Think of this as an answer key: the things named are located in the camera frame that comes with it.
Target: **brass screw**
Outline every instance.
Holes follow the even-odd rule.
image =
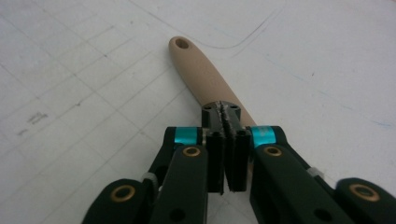
[[[275,156],[275,157],[282,155],[282,151],[277,147],[266,147],[264,149],[264,152],[270,156]]]
[[[349,189],[356,196],[372,203],[378,202],[380,199],[375,190],[362,184],[352,184]]]
[[[122,185],[113,189],[110,198],[115,203],[124,203],[134,197],[136,189],[131,185]]]
[[[183,155],[187,157],[196,157],[201,154],[201,150],[197,147],[186,147],[183,149]]]

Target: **beige handle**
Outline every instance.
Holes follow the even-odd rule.
[[[169,41],[169,51],[175,68],[200,105],[215,101],[239,105],[242,126],[256,125],[216,67],[189,39],[173,37]]]

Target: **metallic teal band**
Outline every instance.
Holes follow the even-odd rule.
[[[253,135],[254,148],[263,144],[276,143],[275,133],[271,126],[253,126],[250,130]]]
[[[198,129],[196,127],[176,127],[175,143],[197,145]]]

